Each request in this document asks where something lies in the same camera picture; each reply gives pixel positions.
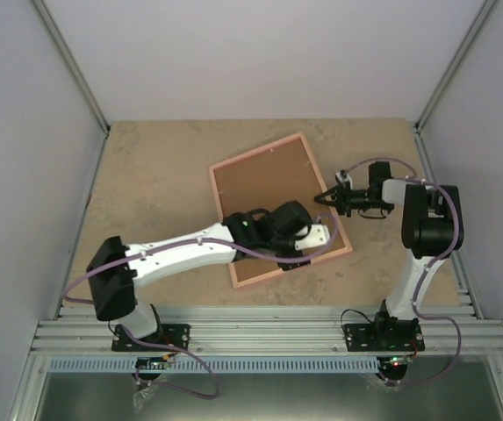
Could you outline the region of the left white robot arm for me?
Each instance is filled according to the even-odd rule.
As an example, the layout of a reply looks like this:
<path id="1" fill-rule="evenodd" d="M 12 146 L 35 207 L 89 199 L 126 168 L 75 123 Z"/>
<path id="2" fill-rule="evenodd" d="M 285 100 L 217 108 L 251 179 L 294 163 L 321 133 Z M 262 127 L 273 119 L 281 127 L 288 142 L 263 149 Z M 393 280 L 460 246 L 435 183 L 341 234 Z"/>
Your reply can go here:
<path id="1" fill-rule="evenodd" d="M 327 242 L 327 229 L 313 222 L 297 201 L 273 211 L 235 212 L 201 231 L 154 244 L 106 239 L 86 268 L 97 319 L 125 327 L 143 350 L 162 342 L 154 307 L 142 303 L 138 289 L 194 268 L 258 258 L 283 270 L 307 264 L 304 251 Z"/>

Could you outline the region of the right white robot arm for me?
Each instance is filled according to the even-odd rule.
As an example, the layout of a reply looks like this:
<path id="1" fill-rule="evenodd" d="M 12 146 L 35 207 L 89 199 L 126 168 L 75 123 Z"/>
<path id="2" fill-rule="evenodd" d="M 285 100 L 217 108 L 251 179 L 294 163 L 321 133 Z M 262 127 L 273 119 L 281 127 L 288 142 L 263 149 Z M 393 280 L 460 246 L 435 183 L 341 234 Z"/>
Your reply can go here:
<path id="1" fill-rule="evenodd" d="M 390 160 L 368 160 L 368 186 L 354 189 L 347 170 L 336 184 L 314 200 L 336 209 L 341 216 L 378 210 L 386 218 L 402 210 L 400 237 L 406 262 L 392 292 L 374 318 L 342 325 L 350 352 L 416 352 L 425 348 L 418 304 L 437 270 L 463 244 L 463 217 L 459 192 L 452 185 L 435 185 L 414 175 L 392 174 Z"/>

